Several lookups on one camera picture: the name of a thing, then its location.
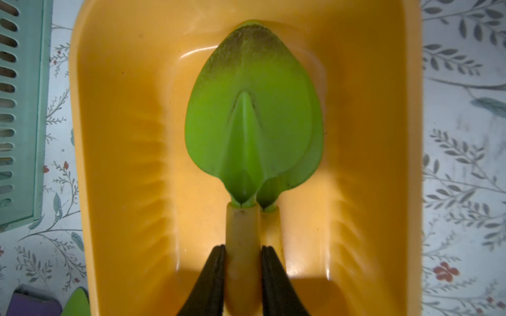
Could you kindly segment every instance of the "green object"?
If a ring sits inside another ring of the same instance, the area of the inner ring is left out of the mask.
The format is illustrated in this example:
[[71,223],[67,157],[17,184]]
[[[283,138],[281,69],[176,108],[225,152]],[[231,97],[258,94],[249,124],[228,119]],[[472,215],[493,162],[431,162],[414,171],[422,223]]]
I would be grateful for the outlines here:
[[90,302],[83,288],[77,288],[68,299],[61,316],[90,316]]
[[185,141],[236,207],[253,206],[259,191],[268,207],[316,170],[323,127],[315,89],[268,28],[242,24],[207,60],[188,103]]
[[52,6],[0,3],[0,232],[40,219]]

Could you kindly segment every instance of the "basket slot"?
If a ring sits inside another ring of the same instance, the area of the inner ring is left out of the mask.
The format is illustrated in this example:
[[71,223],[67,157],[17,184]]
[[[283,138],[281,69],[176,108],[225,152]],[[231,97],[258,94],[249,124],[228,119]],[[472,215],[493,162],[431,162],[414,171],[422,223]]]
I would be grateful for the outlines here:
[[0,76],[15,78],[16,75],[17,75],[17,73],[14,70],[7,68],[7,67],[0,66]]
[[9,52],[0,51],[0,59],[9,63],[15,63],[17,58]]
[[13,94],[16,91],[16,88],[12,84],[2,81],[10,81],[10,80],[7,80],[7,78],[0,78],[0,92],[2,92],[2,94],[4,93]]
[[12,48],[16,48],[18,46],[18,41],[16,41],[12,37],[5,36],[3,34],[0,34],[0,43]]
[[9,19],[0,18],[0,26],[3,27],[6,30],[11,31],[11,32],[17,32],[18,31],[18,26],[16,25],[16,23],[12,22]]
[[0,108],[12,109],[14,106],[16,106],[14,100],[0,97]]
[[12,143],[0,143],[0,152],[9,152],[14,149],[14,145]]
[[12,123],[13,121],[14,115],[7,113],[0,113],[0,123]]
[[9,198],[0,199],[0,209],[11,205],[11,203],[12,203],[12,199],[9,199]]
[[0,171],[0,181],[8,180],[12,177],[12,171]]
[[0,11],[10,14],[11,16],[17,17],[19,15],[19,11],[14,6],[10,5],[5,1],[0,0]]

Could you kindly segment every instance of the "plant stem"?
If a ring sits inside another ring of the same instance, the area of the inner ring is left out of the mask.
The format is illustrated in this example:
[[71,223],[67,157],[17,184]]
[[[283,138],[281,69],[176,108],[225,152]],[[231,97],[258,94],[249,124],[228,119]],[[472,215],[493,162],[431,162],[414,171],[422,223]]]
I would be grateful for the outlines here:
[[485,90],[493,90],[493,91],[506,91],[506,83],[498,84],[498,85],[475,85],[475,84],[467,84],[467,83],[460,83],[460,82],[441,80],[441,79],[436,79],[436,78],[427,78],[427,79],[435,81],[435,82],[445,83],[445,84],[454,85],[454,86],[461,86],[461,87],[469,88],[469,89],[485,89]]
[[439,59],[444,60],[444,61],[445,61],[445,62],[447,62],[447,63],[452,63],[452,64],[455,64],[455,65],[457,65],[458,67],[465,67],[468,71],[469,71],[469,70],[471,70],[471,69],[476,70],[476,69],[475,69],[475,67],[473,67],[473,66],[469,66],[469,65],[464,64],[464,63],[459,63],[458,61],[455,61],[455,60],[452,60],[452,59],[448,59],[448,58],[446,58],[446,57],[443,57],[443,56],[441,56],[440,54],[437,54],[437,53],[432,53],[432,52],[430,52],[429,50],[424,49],[424,50],[423,50],[423,52],[424,52],[424,53],[426,53],[426,54],[431,55],[431,57],[434,57],[434,58],[439,58]]
[[426,3],[424,3],[424,4],[421,6],[421,8],[422,8],[422,9],[423,9],[423,8],[425,8],[425,6],[426,6],[426,5],[428,5],[431,1],[432,1],[432,0],[428,0]]
[[65,27],[65,26],[61,26],[61,25],[57,25],[57,24],[52,24],[51,29],[52,30],[62,29],[62,30],[69,30],[69,31],[72,30],[72,28],[70,28],[70,27]]
[[40,235],[40,236],[45,237],[44,235],[42,235],[42,233],[50,233],[50,232],[82,232],[82,230],[68,230],[68,229],[52,230],[51,228],[52,228],[52,226],[51,226],[50,228],[48,228],[47,230],[45,230],[45,231],[42,231],[42,232],[38,232],[38,233],[33,233],[33,234],[30,234],[30,235],[27,235],[27,236],[25,236],[25,237],[21,238],[21,239],[20,239],[20,240],[18,240],[18,241],[22,241],[23,239],[26,239],[26,238],[28,238],[28,237],[30,237],[30,236],[35,236],[35,235]]
[[473,187],[474,189],[485,189],[485,190],[490,190],[490,191],[506,194],[506,192],[503,191],[503,190],[501,190],[500,188],[497,190],[497,189],[483,187],[483,186],[471,185],[471,184],[468,184],[468,183],[465,183],[465,182],[442,179],[442,178],[439,178],[437,176],[436,177],[424,177],[424,178],[425,179],[431,179],[431,180],[438,180],[440,182],[450,182],[450,183],[455,183],[455,184],[459,184],[459,185],[470,186],[470,187]]
[[490,184],[492,184],[498,191],[497,192],[501,192],[501,193],[506,193],[506,191],[504,191],[503,189],[501,189],[497,184],[494,183],[494,181],[492,181],[492,179],[487,175],[487,173],[485,173],[485,171],[483,171],[483,169],[477,164],[476,160],[475,159],[472,159],[471,157],[469,157],[465,152],[463,152],[462,150],[460,150],[457,146],[455,146],[454,144],[450,143],[447,139],[445,138],[442,138],[442,137],[439,137],[439,139],[441,139],[442,141],[444,141],[447,145],[449,145],[453,150],[456,150],[461,156],[464,156],[466,157],[469,161],[472,162],[472,165],[475,166],[484,176],[485,179],[488,180],[488,182]]

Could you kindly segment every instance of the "green leaf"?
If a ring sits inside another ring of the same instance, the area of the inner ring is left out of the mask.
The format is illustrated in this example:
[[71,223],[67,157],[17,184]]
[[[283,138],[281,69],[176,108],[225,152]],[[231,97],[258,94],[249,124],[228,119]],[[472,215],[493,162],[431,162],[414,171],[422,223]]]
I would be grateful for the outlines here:
[[85,245],[82,242],[81,236],[79,236],[78,233],[73,232],[70,237],[72,238],[72,241],[76,244],[76,246],[81,249],[82,251],[85,250]]
[[55,193],[53,199],[53,210],[55,211],[55,222],[57,222],[62,218],[62,201],[58,193]]
[[304,156],[294,167],[283,172],[276,178],[264,182],[257,193],[257,201],[264,211],[274,210],[279,195],[305,182],[318,168],[323,154],[322,113],[316,93],[311,95],[313,130],[311,141]]
[[[197,77],[186,114],[186,148],[200,169],[221,179],[236,206],[249,206],[266,180],[304,161],[314,139],[323,138],[323,130],[314,135],[314,123],[323,125],[314,118],[316,107],[321,111],[300,62],[268,28],[246,22]],[[314,172],[307,169],[321,153],[309,154],[311,163],[292,170]]]
[[476,98],[471,104],[490,111],[492,114],[506,118],[506,103],[488,97]]

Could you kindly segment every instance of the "floral tablecloth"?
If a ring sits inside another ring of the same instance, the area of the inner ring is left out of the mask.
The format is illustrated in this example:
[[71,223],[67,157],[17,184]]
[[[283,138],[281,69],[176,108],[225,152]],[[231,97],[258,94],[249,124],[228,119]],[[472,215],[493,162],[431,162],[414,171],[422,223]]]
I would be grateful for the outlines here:
[[[68,50],[81,0],[55,0],[43,217],[0,234],[0,316],[20,284],[86,287]],[[421,0],[424,315],[506,315],[506,0]]]

